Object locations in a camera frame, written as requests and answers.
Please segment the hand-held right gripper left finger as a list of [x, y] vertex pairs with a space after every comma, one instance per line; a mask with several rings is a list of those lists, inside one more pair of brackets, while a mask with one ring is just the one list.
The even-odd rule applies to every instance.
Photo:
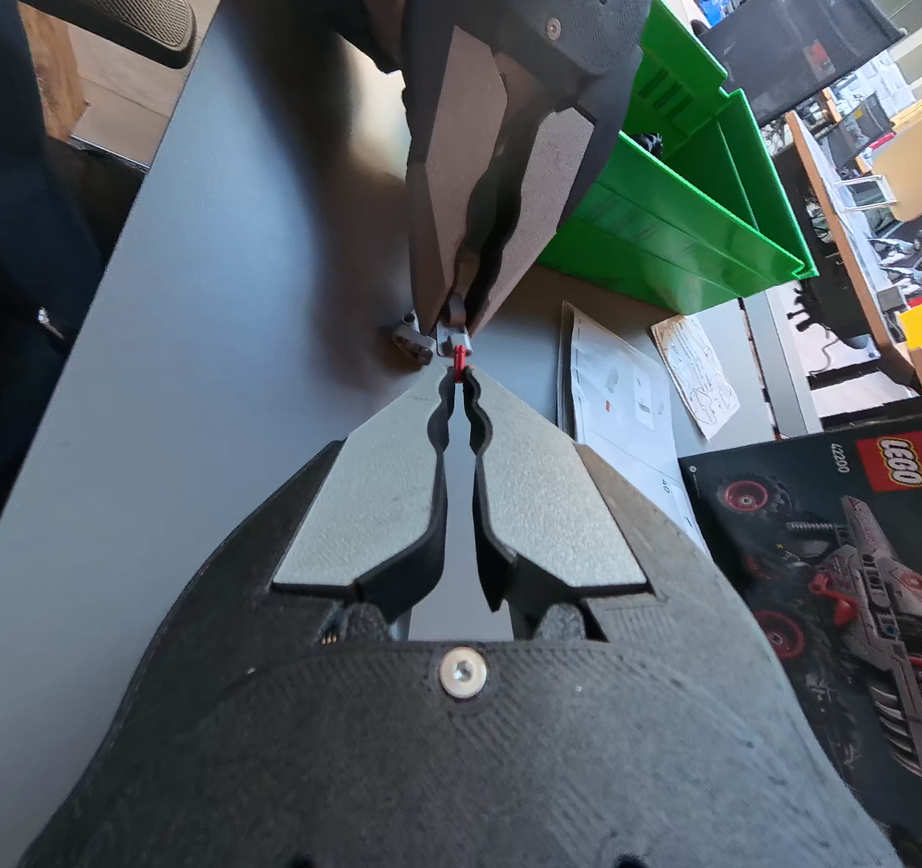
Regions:
[[280, 558], [274, 588], [407, 615], [444, 571], [444, 452], [455, 372], [418, 382], [340, 445]]

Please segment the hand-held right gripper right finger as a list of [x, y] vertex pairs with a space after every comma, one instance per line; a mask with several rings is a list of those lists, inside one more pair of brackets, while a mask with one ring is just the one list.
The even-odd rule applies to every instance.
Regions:
[[463, 392], [478, 577], [490, 609], [507, 604], [540, 618], [557, 603], [646, 593], [570, 436], [478, 367], [466, 368]]

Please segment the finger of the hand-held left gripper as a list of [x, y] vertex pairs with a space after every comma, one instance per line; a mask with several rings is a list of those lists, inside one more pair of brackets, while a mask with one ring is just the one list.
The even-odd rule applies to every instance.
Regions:
[[467, 296], [467, 329], [477, 334], [495, 315], [556, 234], [594, 125], [574, 108], [550, 113], [527, 161], [500, 189], [498, 210], [480, 249]]
[[529, 270], [529, 73], [456, 23], [406, 47], [412, 306], [436, 341], [484, 328]]

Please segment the grey lego piece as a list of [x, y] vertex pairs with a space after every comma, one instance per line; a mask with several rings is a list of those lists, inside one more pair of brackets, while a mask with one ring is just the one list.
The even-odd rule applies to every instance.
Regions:
[[436, 358], [451, 359], [455, 344], [466, 344], [469, 355], [473, 353], [467, 332], [467, 310], [463, 297], [453, 293], [439, 316], [434, 330], [421, 331], [416, 311], [407, 312], [392, 333], [398, 349], [421, 366], [428, 366]]

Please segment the black lego set box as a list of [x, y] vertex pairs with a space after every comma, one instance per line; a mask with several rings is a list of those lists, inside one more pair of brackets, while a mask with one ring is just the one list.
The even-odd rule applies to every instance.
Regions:
[[905, 866], [920, 866], [920, 420], [679, 466], [713, 559], [825, 753]]

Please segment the green plastic bin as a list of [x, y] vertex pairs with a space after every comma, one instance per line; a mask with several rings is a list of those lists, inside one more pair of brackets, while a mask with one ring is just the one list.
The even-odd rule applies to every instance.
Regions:
[[758, 232], [789, 258], [789, 278], [817, 278], [813, 255], [791, 208], [743, 90], [729, 93], [717, 117]]
[[[538, 263], [684, 315], [789, 283], [797, 262], [756, 229], [717, 122], [727, 72], [663, 0], [641, 47], [607, 165]], [[662, 160], [631, 140], [644, 132]]]

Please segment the white instruction booklet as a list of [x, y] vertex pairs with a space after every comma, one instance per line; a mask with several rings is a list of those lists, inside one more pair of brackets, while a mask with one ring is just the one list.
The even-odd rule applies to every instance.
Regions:
[[661, 363], [561, 304], [556, 421], [655, 504], [705, 553], [681, 478]]

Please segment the white sticker sheet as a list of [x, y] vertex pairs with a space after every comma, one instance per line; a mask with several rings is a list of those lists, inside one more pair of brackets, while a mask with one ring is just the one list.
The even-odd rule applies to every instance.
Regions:
[[674, 316], [650, 332], [686, 410], [712, 441], [740, 410], [740, 400], [704, 326], [695, 316]]

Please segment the black mesh office chair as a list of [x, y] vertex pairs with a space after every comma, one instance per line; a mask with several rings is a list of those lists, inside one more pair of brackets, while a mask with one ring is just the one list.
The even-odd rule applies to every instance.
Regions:
[[905, 35], [874, 0], [749, 0], [698, 39], [766, 126]]

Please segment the wooden desk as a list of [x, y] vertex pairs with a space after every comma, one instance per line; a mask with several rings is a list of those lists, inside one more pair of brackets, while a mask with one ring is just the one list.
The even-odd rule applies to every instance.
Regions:
[[870, 239], [859, 231], [866, 223], [863, 211], [853, 205], [850, 192], [853, 185], [879, 183], [885, 196], [889, 193], [890, 187], [883, 177], [872, 172], [865, 173], [859, 180], [841, 180], [831, 158], [820, 147], [797, 113], [785, 113], [784, 120], [804, 173], [824, 213], [827, 228], [836, 247], [836, 255], [847, 272], [862, 319], [879, 354], [878, 371], [894, 383], [920, 393], [920, 377], [916, 365], [906, 345], [894, 340], [880, 308], [878, 282], [881, 280], [882, 269], [875, 265], [876, 259], [870, 257]]

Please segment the tan cardboard box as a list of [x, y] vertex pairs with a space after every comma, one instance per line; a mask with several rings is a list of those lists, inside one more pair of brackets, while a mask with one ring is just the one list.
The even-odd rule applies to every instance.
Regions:
[[895, 197], [893, 217], [913, 221], [921, 217], [921, 121], [895, 133], [877, 151], [872, 171], [884, 177]]

